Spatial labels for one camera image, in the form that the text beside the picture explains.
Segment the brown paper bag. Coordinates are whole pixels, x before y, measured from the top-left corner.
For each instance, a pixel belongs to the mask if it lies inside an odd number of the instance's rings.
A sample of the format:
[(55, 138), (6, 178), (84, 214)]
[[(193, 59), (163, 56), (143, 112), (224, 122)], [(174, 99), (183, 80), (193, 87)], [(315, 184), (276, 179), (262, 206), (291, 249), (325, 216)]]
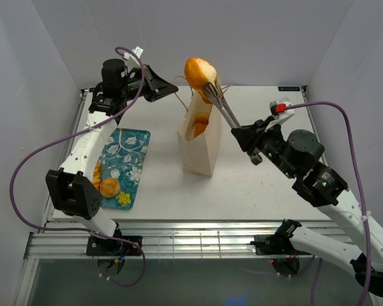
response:
[[(212, 177), (222, 136), (222, 115), (217, 107), (203, 102), (194, 89), (190, 92), (190, 103), (177, 130), (183, 171)], [(203, 112), (210, 113), (209, 124), (201, 135), (193, 138), (194, 118)]]

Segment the round orange sugared bun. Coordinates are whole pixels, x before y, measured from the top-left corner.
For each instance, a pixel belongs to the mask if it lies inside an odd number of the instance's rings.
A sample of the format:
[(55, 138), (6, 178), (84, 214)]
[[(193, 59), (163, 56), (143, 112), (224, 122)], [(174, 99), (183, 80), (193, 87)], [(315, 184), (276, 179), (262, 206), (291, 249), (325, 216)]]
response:
[(209, 116), (210, 113), (198, 113), (194, 118), (194, 130), (193, 130), (193, 138), (201, 135), (207, 128), (209, 124)]

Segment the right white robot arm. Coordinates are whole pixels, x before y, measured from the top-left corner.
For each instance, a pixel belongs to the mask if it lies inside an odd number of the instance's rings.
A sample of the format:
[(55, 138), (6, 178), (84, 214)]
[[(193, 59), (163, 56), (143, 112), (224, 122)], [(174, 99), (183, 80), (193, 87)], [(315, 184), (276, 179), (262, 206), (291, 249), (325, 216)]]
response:
[(235, 127), (231, 133), (243, 152), (263, 153), (287, 178), (294, 179), (293, 190), (311, 206), (328, 216), (352, 240), (352, 245), (318, 234), (304, 224), (285, 219), (276, 232), (251, 242), (260, 254), (286, 254), (296, 251), (314, 254), (339, 266), (368, 291), (383, 297), (383, 228), (369, 220), (367, 241), (361, 204), (348, 190), (337, 172), (319, 161), (324, 146), (307, 130), (297, 129), (283, 138), (279, 124), (268, 129), (269, 120)]

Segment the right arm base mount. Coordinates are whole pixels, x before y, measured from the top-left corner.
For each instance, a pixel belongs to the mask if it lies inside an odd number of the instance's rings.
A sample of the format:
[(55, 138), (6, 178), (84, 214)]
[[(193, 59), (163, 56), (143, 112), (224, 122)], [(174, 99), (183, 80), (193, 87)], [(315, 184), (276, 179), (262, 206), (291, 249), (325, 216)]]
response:
[(308, 252), (295, 249), (291, 243), (294, 231), (302, 224), (292, 219), (284, 219), (274, 234), (269, 236), (255, 235), (250, 245), (255, 247), (256, 255), (310, 255)]

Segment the long braided orange bread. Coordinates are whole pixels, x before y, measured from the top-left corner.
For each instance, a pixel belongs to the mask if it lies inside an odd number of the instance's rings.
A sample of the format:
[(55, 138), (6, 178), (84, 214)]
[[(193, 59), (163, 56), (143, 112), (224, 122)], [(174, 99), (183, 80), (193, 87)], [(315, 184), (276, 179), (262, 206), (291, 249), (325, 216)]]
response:
[(93, 181), (92, 181), (92, 183), (93, 183), (93, 185), (95, 186), (95, 188), (97, 190), (99, 190), (100, 184), (101, 184), (100, 166), (101, 166), (101, 164), (97, 163), (96, 166), (94, 167), (94, 172), (93, 172)]

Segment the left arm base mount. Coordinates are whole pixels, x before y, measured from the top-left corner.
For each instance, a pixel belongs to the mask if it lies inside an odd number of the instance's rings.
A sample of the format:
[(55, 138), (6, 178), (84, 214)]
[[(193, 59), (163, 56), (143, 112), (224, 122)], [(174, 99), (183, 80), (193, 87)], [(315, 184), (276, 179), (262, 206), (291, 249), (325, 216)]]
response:
[(123, 254), (128, 256), (140, 256), (140, 250), (136, 247), (142, 247), (143, 237), (140, 235), (124, 235), (119, 228), (116, 228), (113, 237), (130, 241), (117, 241), (100, 237), (96, 233), (91, 233), (87, 241), (86, 255), (87, 256), (117, 256)]

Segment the small round scored roll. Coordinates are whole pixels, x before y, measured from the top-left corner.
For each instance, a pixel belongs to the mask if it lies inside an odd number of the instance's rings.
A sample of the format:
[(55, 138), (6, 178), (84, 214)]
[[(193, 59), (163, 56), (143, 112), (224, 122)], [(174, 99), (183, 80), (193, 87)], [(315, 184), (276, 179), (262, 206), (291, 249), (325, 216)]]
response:
[(120, 184), (118, 179), (114, 177), (108, 177), (101, 181), (100, 194), (104, 198), (112, 198), (121, 192)]

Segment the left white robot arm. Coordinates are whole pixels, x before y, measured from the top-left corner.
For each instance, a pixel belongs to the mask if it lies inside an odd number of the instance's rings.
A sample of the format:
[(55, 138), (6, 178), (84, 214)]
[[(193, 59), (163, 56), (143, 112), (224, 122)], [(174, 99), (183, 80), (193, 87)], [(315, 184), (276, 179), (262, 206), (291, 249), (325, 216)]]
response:
[(115, 234), (117, 224), (101, 208), (101, 193), (93, 185), (93, 172), (108, 137), (116, 130), (130, 102), (144, 98), (154, 102), (178, 91), (148, 65), (129, 70), (122, 59), (109, 59), (101, 69), (102, 81), (93, 89), (83, 135), (58, 170), (49, 170), (45, 181), (54, 208), (76, 218), (101, 238), (107, 254), (123, 246)]

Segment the teal patterned tray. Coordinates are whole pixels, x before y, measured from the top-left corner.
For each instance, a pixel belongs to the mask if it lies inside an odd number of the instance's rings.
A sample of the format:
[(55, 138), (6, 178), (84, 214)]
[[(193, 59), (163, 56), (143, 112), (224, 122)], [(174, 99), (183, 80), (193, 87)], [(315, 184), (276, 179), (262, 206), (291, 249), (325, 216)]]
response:
[(130, 210), (139, 188), (151, 134), (140, 129), (117, 128), (108, 138), (98, 162), (101, 181), (118, 179), (121, 192), (112, 198), (102, 196), (101, 206), (114, 210)]

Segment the oval split bread loaf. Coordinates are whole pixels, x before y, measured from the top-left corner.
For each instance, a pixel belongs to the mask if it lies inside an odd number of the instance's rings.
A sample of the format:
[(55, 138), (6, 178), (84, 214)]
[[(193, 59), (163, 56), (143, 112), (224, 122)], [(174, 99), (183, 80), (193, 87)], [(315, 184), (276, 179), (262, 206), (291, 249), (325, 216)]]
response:
[(203, 102), (211, 104), (204, 94), (204, 86), (208, 82), (215, 84), (218, 81), (216, 68), (205, 59), (191, 57), (184, 66), (184, 76), (189, 86), (200, 94)]

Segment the metal serving tongs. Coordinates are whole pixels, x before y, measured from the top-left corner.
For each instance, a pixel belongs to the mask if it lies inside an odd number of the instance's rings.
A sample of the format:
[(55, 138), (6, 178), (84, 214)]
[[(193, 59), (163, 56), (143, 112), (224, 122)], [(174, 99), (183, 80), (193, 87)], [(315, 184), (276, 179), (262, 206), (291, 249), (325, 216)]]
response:
[(206, 99), (215, 107), (217, 107), (217, 109), (219, 109), (220, 113), (223, 115), (224, 119), (227, 121), (231, 128), (241, 127), (240, 123), (230, 109), (218, 82), (207, 82), (203, 86), (203, 93)]

